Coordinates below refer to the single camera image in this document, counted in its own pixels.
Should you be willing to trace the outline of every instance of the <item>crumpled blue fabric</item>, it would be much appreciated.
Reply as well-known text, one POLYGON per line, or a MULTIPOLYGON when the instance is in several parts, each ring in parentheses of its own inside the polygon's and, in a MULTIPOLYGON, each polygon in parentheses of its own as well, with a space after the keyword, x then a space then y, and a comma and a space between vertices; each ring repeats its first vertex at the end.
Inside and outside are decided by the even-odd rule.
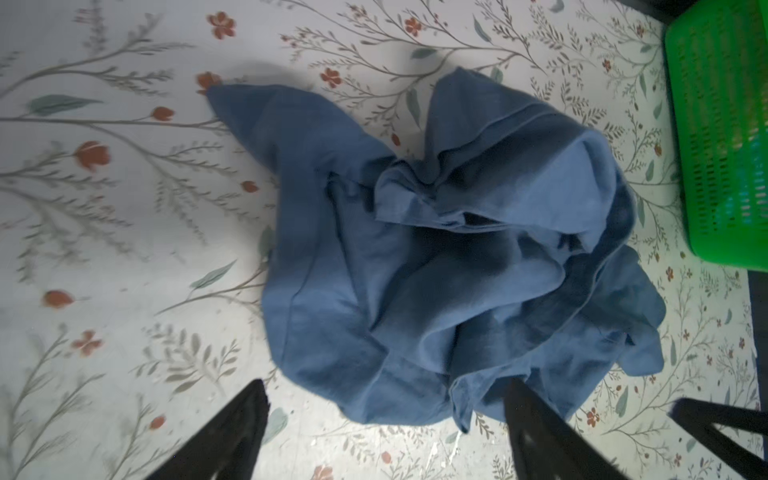
POLYGON ((357 422, 503 420, 511 377, 569 417, 616 363, 660 372, 663 300, 624 245, 629 189, 598 132, 470 71, 440 79, 423 160, 324 97, 207 96, 280 177, 262 307, 274 362, 357 422))

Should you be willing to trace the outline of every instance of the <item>printed leaf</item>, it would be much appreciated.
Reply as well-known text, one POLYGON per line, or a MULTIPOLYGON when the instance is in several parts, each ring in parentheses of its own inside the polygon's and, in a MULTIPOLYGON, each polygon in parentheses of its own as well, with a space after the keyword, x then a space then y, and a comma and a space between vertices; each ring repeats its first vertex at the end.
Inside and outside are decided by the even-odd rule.
POLYGON ((230 263, 229 265, 225 265, 225 266, 222 266, 221 268, 211 270, 210 272, 206 273, 203 278, 190 283, 190 287, 194 289, 205 288, 206 286, 209 286, 212 283, 216 283, 218 280, 221 279, 222 276, 224 276, 228 271, 230 271, 230 268, 232 268, 235 262, 237 262, 237 260, 233 260, 232 263, 230 263))
POLYGON ((478 19, 475 18, 474 15, 472 16, 472 18, 475 20, 475 33, 478 34, 478 37, 490 43, 491 37, 488 37, 488 34, 483 31, 482 27, 480 26, 480 22, 478 22, 478 19))
POLYGON ((417 48, 411 53, 411 58, 427 58, 437 52, 434 48, 417 48))
POLYGON ((265 262, 270 256, 272 249, 275 247, 275 231, 269 225, 266 226, 261 237, 259 237, 259 255, 261 255, 261 261, 265 262))
POLYGON ((29 113, 39 117, 47 117, 59 111, 74 110, 88 104, 104 103, 90 98, 70 97, 69 95, 43 95, 27 103, 29 113))
POLYGON ((654 161, 650 161, 648 169, 645 171, 645 180, 651 181, 654 179, 654 161))
POLYGON ((192 355, 197 355, 200 350, 200 336, 196 333, 192 334, 192 355))
POLYGON ((193 374, 194 372, 187 373, 186 375, 183 373, 175 373, 173 375, 169 375, 168 378, 165 379, 165 382, 166 383, 180 382, 181 380, 186 380, 190 378, 193 374))
POLYGON ((645 75, 644 74, 640 74, 640 88, 643 91, 643 96, 647 97, 647 95, 645 94, 646 87, 645 87, 645 75))
POLYGON ((411 112, 413 120, 418 125, 422 116, 422 108, 419 107, 419 94, 413 88, 406 92, 406 105, 408 105, 408 111, 411 112))
POLYGON ((261 440, 261 445, 266 445, 271 442, 278 433, 282 432, 288 425, 288 415, 283 409, 275 409, 270 413, 270 417, 266 420, 266 430, 264 430, 264 437, 261 440))
POLYGON ((619 401, 616 402, 616 413, 619 417, 623 417, 627 412, 627 399, 629 398, 629 389, 624 389, 624 393, 619 397, 619 401))
POLYGON ((560 13, 563 11, 564 8, 565 8, 565 3, 563 2, 563 0, 556 0, 556 2, 552 6, 552 8, 549 9, 549 11, 552 13, 560 13))
POLYGON ((176 387, 176 389, 174 390, 174 393, 186 392, 187 390, 191 389, 194 386, 195 383, 197 383, 199 381, 200 381, 200 379, 192 380, 191 382, 184 382, 181 385, 179 385, 178 387, 176 387))
POLYGON ((493 70, 491 70, 491 80, 495 81, 496 83, 500 84, 502 80, 504 80, 504 74, 501 70, 498 69, 498 67, 494 67, 493 70))
POLYGON ((640 221, 640 225, 645 227, 645 202, 643 199, 637 199, 637 219, 640 221))

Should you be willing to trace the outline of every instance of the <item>garment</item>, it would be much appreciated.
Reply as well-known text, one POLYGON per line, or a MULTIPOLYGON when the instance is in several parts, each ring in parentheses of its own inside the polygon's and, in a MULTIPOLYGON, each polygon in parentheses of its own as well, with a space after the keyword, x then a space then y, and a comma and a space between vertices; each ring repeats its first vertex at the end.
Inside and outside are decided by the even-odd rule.
POLYGON ((357 422, 503 419, 510 377, 563 418, 618 362, 661 371, 664 302, 624 245, 631 193, 606 140, 458 69, 423 160, 332 102, 212 87, 218 117, 280 176, 262 297, 274 362, 357 422))

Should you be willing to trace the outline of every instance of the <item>green plastic basket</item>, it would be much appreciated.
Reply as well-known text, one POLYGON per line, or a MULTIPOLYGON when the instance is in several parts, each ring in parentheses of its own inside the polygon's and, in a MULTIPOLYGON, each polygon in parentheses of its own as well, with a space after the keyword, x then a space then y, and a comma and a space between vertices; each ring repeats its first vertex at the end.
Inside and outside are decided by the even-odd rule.
POLYGON ((767 17, 768 0, 702 0, 665 42, 690 247, 753 270, 768 270, 767 17))

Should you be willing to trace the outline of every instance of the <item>table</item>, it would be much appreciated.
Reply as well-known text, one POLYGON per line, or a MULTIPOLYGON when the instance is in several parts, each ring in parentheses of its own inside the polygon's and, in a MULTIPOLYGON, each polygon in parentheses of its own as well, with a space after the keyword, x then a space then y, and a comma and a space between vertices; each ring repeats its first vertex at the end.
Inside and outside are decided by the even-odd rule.
MULTIPOLYGON (((142 478, 251 379, 255 478, 514 478, 505 425, 358 425, 270 362, 263 254, 279 181, 212 117, 223 81, 327 96, 419 156, 456 65, 603 132, 637 197, 631 245, 667 303, 662 373, 612 370, 570 420, 632 478, 733 478, 667 417, 759 408, 746 272, 687 248, 663 27, 584 0, 34 0, 0 51, 0 472, 142 478)), ((740 444, 762 451, 755 435, 740 444)))

